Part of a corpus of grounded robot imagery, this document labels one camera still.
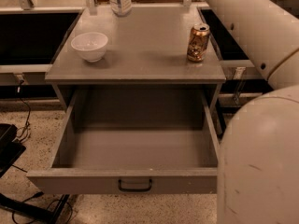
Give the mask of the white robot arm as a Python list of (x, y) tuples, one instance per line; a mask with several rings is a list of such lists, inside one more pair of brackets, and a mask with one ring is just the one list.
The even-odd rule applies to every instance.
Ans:
[(231, 119), (217, 224), (299, 224), (299, 21), (269, 0), (205, 0), (272, 91)]

